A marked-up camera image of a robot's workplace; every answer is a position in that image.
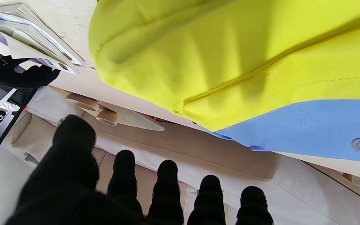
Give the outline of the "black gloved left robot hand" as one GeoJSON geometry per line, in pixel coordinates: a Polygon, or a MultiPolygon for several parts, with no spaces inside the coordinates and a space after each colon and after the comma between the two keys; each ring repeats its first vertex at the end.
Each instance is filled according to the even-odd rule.
{"type": "Polygon", "coordinates": [[[29,176],[7,225],[183,225],[178,168],[164,160],[157,170],[147,215],[137,200],[135,156],[116,154],[106,193],[96,190],[99,170],[94,129],[70,114],[52,146],[29,176]]]}

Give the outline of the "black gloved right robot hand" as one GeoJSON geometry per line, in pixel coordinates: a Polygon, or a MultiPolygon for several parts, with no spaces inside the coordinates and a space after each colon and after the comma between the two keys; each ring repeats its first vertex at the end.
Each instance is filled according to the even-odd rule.
{"type": "Polygon", "coordinates": [[[32,66],[20,73],[15,68],[29,58],[13,59],[11,56],[4,56],[0,59],[0,86],[10,88],[39,88],[49,85],[60,74],[60,70],[48,66],[32,66]]]}

